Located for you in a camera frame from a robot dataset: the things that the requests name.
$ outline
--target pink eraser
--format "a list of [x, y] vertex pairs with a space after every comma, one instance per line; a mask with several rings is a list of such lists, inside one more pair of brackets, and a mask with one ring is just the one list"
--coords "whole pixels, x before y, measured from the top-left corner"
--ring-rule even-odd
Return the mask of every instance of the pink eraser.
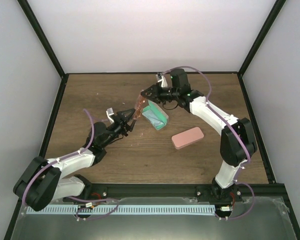
[[190, 144], [198, 142], [204, 138], [204, 133], [199, 127], [191, 128], [187, 131], [181, 132], [172, 136], [172, 143], [176, 149], [182, 149]]

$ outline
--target copper-colored object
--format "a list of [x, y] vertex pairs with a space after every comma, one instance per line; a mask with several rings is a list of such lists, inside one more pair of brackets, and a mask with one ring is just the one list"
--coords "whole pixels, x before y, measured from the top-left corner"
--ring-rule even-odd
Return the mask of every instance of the copper-colored object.
[[135, 112], [133, 115], [133, 120], [137, 120], [138, 118], [141, 117], [142, 110], [144, 109], [143, 105], [145, 102], [146, 102], [146, 99], [143, 96], [139, 95], [138, 98], [136, 99], [136, 103], [134, 105]]

